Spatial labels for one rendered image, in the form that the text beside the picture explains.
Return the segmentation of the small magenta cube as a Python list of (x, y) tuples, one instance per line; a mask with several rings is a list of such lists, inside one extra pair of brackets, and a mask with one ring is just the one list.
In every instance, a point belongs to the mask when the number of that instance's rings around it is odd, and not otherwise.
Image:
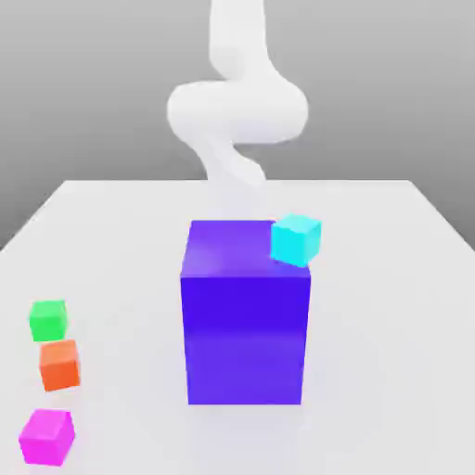
[(19, 446), (27, 464), (60, 467), (74, 439), (70, 411), (36, 409), (19, 436)]

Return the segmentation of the small green cube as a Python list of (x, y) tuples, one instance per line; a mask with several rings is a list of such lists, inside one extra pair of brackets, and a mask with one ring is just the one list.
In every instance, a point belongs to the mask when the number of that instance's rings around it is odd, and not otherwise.
[(35, 342), (63, 340), (68, 327), (65, 301), (34, 302), (29, 314), (29, 324)]

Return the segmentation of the small orange cube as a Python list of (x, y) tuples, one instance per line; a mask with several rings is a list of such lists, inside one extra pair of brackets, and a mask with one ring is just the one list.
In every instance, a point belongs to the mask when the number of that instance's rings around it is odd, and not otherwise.
[(80, 362), (75, 340), (58, 340), (40, 349), (40, 374), (46, 392), (80, 385)]

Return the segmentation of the large purple box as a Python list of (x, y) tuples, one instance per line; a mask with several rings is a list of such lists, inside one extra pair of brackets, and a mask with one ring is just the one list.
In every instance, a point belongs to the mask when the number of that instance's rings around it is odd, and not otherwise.
[(308, 268), (271, 257), (271, 222), (194, 220), (180, 274), (190, 404), (300, 404)]

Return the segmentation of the small cyan cube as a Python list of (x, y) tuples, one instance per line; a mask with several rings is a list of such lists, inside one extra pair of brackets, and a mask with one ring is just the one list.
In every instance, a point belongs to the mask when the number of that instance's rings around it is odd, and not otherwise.
[(282, 263), (307, 267), (318, 254), (322, 222), (301, 214), (289, 214), (271, 226), (271, 257)]

